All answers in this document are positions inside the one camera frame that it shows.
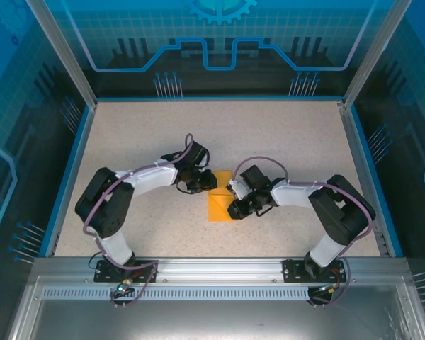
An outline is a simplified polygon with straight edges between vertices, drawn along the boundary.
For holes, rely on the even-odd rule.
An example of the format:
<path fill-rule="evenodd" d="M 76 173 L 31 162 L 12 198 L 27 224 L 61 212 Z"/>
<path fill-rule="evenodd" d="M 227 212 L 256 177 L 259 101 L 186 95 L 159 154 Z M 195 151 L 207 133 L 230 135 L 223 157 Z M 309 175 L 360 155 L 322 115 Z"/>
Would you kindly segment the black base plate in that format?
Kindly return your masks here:
<path fill-rule="evenodd" d="M 345 265 L 341 260 L 334 260 L 322 268 L 311 260 L 289 258 L 282 262 L 282 274 L 285 283 L 345 283 L 347 281 Z"/>
<path fill-rule="evenodd" d="M 148 266 L 139 270 L 125 270 L 113 266 L 103 259 L 97 262 L 93 281 L 95 283 L 122 283 L 130 279 L 132 283 L 145 283 L 150 277 L 154 266 Z"/>

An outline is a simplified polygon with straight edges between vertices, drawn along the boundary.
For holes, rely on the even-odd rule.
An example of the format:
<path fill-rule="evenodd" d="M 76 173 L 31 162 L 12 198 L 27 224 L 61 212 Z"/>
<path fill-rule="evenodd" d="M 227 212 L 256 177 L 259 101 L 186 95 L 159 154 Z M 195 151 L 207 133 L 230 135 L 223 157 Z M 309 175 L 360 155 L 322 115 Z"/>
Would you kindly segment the aluminium frame post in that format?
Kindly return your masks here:
<path fill-rule="evenodd" d="M 97 98 L 44 0 L 25 0 L 86 105 L 95 110 Z"/>
<path fill-rule="evenodd" d="M 343 102 L 344 110 L 350 109 L 354 104 L 382 53 L 387 48 L 390 39 L 407 12 L 411 2 L 412 0 L 394 0 L 392 7 L 387 12 L 385 20 L 382 22 L 375 39 L 345 93 Z"/>

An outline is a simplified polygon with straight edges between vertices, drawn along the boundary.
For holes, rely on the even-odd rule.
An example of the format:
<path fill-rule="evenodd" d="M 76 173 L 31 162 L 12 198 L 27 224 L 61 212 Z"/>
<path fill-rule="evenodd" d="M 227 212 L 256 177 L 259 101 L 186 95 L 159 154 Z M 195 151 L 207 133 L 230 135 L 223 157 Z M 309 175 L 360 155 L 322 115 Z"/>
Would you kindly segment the orange cloth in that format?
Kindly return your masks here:
<path fill-rule="evenodd" d="M 217 179 L 217 188 L 208 191 L 208 221 L 233 222 L 227 211 L 234 201 L 234 195 L 227 189 L 232 171 L 214 171 L 213 174 Z"/>

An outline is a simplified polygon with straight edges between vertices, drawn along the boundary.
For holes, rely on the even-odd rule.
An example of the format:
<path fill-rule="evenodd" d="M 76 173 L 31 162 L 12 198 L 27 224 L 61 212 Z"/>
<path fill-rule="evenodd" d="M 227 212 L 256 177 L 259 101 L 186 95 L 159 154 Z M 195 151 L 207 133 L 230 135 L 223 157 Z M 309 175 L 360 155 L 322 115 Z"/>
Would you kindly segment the aluminium mounting rail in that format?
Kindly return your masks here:
<path fill-rule="evenodd" d="M 163 258 L 158 267 L 158 283 L 279 283 L 285 273 L 280 258 Z M 94 270 L 86 257 L 36 259 L 30 272 L 33 280 L 43 276 L 54 282 L 83 282 Z M 406 259 L 351 257 L 353 283 L 389 283 L 410 276 Z"/>

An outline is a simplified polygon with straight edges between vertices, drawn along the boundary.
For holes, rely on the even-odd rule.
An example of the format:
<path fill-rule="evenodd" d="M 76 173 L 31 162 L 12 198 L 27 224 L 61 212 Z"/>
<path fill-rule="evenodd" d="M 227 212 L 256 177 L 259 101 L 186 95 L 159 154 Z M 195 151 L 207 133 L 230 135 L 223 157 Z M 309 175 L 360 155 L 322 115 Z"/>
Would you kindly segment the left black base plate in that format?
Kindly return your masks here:
<path fill-rule="evenodd" d="M 148 266 L 139 270 L 125 270 L 113 266 L 103 259 L 97 262 L 93 281 L 95 283 L 122 283 L 130 279 L 132 283 L 145 283 L 150 277 L 154 266 Z"/>

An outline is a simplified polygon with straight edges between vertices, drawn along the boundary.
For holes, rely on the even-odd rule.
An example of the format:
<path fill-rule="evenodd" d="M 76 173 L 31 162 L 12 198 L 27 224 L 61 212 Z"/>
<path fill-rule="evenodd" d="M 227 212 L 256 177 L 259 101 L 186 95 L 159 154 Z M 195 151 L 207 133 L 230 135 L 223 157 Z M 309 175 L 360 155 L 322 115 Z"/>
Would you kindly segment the aluminium side rail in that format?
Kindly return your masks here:
<path fill-rule="evenodd" d="M 352 112 L 349 109 L 345 109 L 341 103 L 339 103 L 339 113 L 355 164 L 358 180 L 361 185 L 362 196 L 372 205 L 376 214 L 375 220 L 373 221 L 373 233 L 375 235 L 378 251 L 381 257 L 392 257 L 392 246 L 390 239 L 387 238 L 385 216 L 380 206 L 375 184 L 373 183 L 373 177 L 371 175 L 364 145 L 358 134 L 356 121 L 353 118 Z"/>

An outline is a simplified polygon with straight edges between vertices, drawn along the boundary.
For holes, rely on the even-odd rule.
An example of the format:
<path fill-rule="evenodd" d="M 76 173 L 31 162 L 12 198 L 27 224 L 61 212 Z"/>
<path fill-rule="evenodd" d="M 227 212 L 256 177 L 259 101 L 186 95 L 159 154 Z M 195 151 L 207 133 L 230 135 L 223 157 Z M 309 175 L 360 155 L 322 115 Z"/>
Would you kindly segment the steel sheet shelf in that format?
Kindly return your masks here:
<path fill-rule="evenodd" d="M 405 282 L 355 286 L 322 301 L 44 300 L 27 288 L 6 340 L 425 340 L 425 312 Z"/>

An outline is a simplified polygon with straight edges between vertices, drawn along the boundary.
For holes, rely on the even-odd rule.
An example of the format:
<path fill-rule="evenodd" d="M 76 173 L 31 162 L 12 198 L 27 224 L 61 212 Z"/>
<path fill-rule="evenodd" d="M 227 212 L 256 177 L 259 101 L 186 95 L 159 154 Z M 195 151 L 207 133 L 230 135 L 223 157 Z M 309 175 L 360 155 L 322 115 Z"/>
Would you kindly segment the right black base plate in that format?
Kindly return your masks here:
<path fill-rule="evenodd" d="M 334 260 L 322 268 L 311 260 L 289 258 L 282 262 L 282 274 L 285 283 L 345 283 L 347 281 L 345 265 L 341 260 Z"/>

